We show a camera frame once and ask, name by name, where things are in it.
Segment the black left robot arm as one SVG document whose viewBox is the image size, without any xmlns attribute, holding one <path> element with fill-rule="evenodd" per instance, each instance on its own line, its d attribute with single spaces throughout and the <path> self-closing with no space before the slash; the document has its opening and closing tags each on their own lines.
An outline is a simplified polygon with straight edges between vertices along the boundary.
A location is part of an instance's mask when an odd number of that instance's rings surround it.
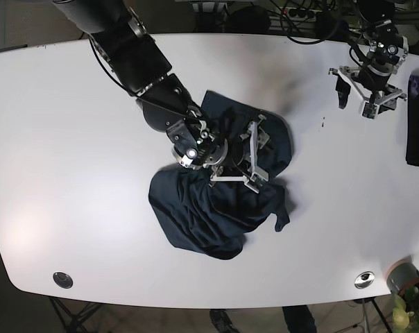
<svg viewBox="0 0 419 333">
<path fill-rule="evenodd" d="M 407 38 L 400 35 L 393 23 L 395 4 L 392 1 L 352 1 L 352 9 L 358 17 L 360 37 L 368 44 L 363 53 L 357 40 L 347 40 L 349 56 L 355 67 L 331 68 L 329 74 L 336 76 L 336 92 L 339 107 L 345 108 L 351 92 L 361 102 L 359 113 L 367 119 L 395 110 L 397 100 L 406 100 L 406 94 L 388 83 L 409 54 Z"/>
</svg>

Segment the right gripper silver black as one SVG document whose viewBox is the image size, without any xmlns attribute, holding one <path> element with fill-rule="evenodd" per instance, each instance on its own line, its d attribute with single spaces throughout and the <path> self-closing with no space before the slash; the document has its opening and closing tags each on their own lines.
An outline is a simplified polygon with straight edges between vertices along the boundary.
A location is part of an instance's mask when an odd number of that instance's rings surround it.
<svg viewBox="0 0 419 333">
<path fill-rule="evenodd" d="M 270 135 L 261 127 L 265 120 L 264 114 L 253 117 L 236 139 L 225 139 L 207 156 L 211 187 L 218 182 L 241 182 L 258 194 L 269 181 L 268 173 L 258 165 L 258 152 L 273 150 Z"/>
</svg>

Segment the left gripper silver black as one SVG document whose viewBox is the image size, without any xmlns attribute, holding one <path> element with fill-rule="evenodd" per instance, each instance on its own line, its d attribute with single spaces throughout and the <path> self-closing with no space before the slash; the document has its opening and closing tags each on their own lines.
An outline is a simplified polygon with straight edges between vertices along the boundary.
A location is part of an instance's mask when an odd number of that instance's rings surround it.
<svg viewBox="0 0 419 333">
<path fill-rule="evenodd" d="M 360 100 L 359 114 L 367 119 L 376 119 L 385 111 L 395 110 L 397 101 L 407 100 L 407 95 L 402 89 L 389 84 L 388 80 L 402 64 L 400 61 L 396 65 L 379 65 L 373 61 L 366 66 L 331 68 L 329 74 L 336 76 L 339 108 L 343 110 L 346 107 L 350 93 L 354 92 Z"/>
</svg>

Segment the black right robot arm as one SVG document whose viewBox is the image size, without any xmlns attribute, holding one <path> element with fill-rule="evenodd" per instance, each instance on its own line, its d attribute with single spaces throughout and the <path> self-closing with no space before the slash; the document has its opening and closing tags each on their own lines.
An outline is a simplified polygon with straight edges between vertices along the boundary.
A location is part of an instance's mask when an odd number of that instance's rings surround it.
<svg viewBox="0 0 419 333">
<path fill-rule="evenodd" d="M 166 133 L 177 163 L 206 169 L 209 181 L 241 182 L 258 193 L 269 175 L 258 151 L 269 140 L 261 111 L 237 110 L 221 97 L 195 103 L 136 13 L 122 1 L 54 1 L 88 38 L 106 74 L 137 99 L 146 123 Z"/>
</svg>

